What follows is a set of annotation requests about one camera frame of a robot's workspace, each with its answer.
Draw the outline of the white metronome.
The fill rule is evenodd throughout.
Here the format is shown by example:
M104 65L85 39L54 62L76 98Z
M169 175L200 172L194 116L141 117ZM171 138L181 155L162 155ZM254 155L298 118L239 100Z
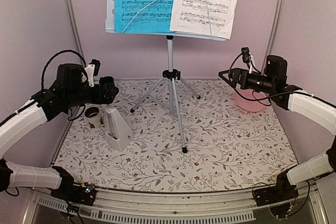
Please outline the white metronome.
M104 113L106 143L115 151L122 152L134 139L134 133L116 108L107 107Z

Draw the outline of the light blue music stand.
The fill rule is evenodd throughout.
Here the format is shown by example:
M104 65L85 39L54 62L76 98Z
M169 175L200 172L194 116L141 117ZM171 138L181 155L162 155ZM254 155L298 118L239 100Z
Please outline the light blue music stand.
M107 0L107 17L106 17L106 31L109 33L116 33L114 30L114 0ZM116 33L116 34L143 34L143 33ZM182 32L171 33L149 33L144 35L163 35L167 41L167 69L162 73L162 79L167 79L169 82L169 110L174 115L180 114L179 99L176 90L177 81L181 80L181 73L173 66L173 39L174 37L191 37L209 40L224 41L227 39L212 38L205 35L189 34Z

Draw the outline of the white sheet music page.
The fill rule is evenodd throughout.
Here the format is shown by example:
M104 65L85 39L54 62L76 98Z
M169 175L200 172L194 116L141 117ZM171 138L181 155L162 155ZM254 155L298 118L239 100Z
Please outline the white sheet music page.
M230 39L237 0L174 0L170 30Z

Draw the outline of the blue sheet music page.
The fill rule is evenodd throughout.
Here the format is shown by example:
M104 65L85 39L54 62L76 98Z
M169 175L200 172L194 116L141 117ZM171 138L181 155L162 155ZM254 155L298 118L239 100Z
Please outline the blue sheet music page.
M114 0L116 33L171 33L174 0Z

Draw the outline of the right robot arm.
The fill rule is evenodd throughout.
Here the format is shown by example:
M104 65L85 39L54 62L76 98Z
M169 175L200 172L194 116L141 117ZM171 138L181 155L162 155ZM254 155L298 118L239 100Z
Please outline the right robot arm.
M269 55L263 73L230 67L219 72L219 77L232 88L252 89L268 94L268 98L280 108L298 113L335 135L335 105L305 92L298 86L287 84L287 61L280 56ZM277 176L271 196L284 200L301 182L317 179L335 172L335 145L298 166Z

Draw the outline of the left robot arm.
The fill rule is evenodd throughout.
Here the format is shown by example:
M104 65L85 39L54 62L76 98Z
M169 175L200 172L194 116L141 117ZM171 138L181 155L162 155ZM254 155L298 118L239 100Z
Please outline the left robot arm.
M1 155L33 129L50 122L61 113L86 104L111 104L119 92L111 76L94 82L100 63L82 67L75 63L58 66L56 80L42 88L20 109L1 123ZM44 187L58 190L67 200L78 195L74 178L63 168L18 165L1 158L1 191L15 187Z

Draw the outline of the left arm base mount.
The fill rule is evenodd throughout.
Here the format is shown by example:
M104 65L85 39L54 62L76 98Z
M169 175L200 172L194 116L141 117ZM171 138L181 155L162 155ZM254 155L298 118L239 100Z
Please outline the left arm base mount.
M51 189L50 195L65 202L93 206L97 191L94 184L88 182L74 184L71 181L61 182L58 189Z

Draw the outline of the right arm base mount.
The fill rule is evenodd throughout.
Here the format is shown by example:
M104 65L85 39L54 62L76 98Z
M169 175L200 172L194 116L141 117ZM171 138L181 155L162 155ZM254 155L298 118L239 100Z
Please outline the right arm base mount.
M276 184L259 189L252 189L252 196L257 206L275 204L289 199L295 199L299 196L296 186L290 184Z

